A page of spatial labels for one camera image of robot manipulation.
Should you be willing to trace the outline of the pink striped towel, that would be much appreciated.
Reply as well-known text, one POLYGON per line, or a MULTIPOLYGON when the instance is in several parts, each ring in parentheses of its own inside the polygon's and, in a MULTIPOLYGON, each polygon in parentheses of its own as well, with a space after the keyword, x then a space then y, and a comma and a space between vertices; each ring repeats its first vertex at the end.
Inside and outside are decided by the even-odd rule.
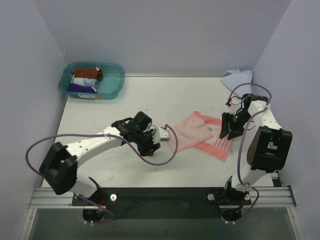
POLYGON ((225 162, 233 148, 234 140, 220 138, 222 120, 194 111, 169 131, 168 145, 172 152, 193 148, 225 162))

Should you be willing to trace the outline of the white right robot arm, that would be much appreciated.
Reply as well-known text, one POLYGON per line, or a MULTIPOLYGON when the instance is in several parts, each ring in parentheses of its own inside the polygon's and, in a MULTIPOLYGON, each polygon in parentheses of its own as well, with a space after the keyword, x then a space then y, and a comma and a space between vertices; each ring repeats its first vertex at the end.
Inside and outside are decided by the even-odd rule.
POLYGON ((260 178, 283 169, 293 135, 276 121, 266 96, 244 94, 236 112, 224 112, 219 138, 234 140, 240 137, 239 153, 243 150, 249 124, 256 133, 246 153, 246 164, 237 163, 237 173, 229 177, 216 201, 221 205, 247 205, 249 189, 260 178))

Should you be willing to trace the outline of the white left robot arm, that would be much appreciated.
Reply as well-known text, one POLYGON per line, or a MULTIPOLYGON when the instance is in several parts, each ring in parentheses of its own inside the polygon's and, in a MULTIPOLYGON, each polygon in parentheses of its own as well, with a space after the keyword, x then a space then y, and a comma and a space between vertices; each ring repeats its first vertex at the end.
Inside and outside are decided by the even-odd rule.
POLYGON ((149 130, 151 123, 152 119, 140 111, 133 118, 115 121, 96 137, 66 145, 56 142, 50 147, 39 172, 57 195, 72 192, 82 195, 88 205, 95 206, 101 201, 98 183, 92 177, 80 175, 78 168, 95 156, 125 143, 136 144, 142 157, 153 156, 161 146, 163 129, 149 130))

